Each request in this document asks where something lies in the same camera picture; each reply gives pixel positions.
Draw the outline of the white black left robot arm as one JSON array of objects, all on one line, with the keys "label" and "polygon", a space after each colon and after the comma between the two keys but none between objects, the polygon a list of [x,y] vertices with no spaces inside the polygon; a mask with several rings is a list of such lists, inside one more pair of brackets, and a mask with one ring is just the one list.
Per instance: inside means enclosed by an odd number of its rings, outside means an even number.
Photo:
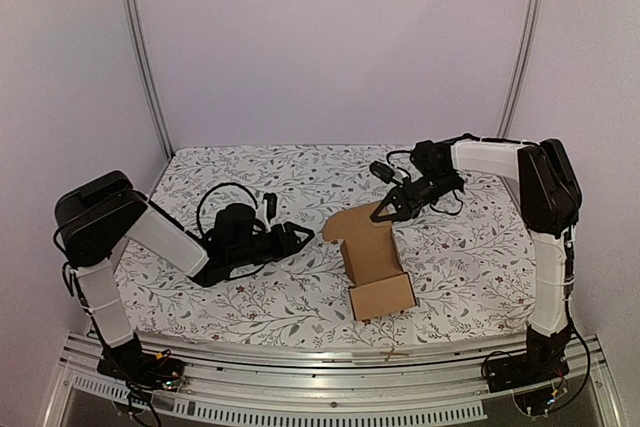
[{"label": "white black left robot arm", "polygon": [[189,231],[121,171],[108,172],[64,195],[53,208],[53,242],[65,259],[67,283],[79,296],[111,366],[128,381],[148,373],[148,359],[126,313],[112,265],[114,250],[134,244],[209,288],[260,272],[300,253],[313,230],[275,220],[277,197],[267,193],[217,212],[214,224]]}]

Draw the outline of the brown cardboard box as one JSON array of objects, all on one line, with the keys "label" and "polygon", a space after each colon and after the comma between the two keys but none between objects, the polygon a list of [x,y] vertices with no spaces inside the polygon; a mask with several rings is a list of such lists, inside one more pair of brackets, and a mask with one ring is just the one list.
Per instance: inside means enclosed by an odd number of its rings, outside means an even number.
[{"label": "brown cardboard box", "polygon": [[325,222],[326,242],[340,244],[351,285],[349,300],[354,319],[373,320],[416,306],[409,274],[404,270],[389,221],[374,222],[379,202],[335,213]]}]

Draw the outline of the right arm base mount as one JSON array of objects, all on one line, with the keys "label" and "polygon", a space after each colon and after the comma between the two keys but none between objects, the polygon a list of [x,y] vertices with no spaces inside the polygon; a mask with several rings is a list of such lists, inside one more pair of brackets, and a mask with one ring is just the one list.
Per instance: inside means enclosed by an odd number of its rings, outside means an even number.
[{"label": "right arm base mount", "polygon": [[515,406],[530,417],[548,414],[566,392],[569,365],[564,354],[551,360],[532,360],[527,353],[488,354],[480,368],[491,393],[511,391]]}]

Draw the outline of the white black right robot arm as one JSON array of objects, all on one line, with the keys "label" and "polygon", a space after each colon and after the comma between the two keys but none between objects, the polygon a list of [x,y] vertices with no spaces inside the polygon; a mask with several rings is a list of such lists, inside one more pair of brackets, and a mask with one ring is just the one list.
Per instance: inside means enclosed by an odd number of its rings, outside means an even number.
[{"label": "white black right robot arm", "polygon": [[524,382],[539,382],[562,357],[572,332],[568,309],[582,194],[562,142],[465,133],[419,142],[408,155],[419,173],[417,179],[389,161],[370,164],[370,173],[391,187],[371,214],[372,222],[416,218],[442,196],[463,191],[464,172],[491,174],[517,184],[521,218],[535,253],[535,303],[528,320],[526,354],[518,359],[516,369]]}]

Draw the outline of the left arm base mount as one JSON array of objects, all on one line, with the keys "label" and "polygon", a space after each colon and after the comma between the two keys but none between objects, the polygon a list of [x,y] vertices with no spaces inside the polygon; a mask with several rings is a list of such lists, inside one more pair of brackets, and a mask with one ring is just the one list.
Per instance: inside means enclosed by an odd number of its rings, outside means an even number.
[{"label": "left arm base mount", "polygon": [[133,339],[119,347],[104,347],[97,372],[139,389],[173,391],[183,383],[185,368],[185,362],[174,358],[169,349],[146,353]]}]

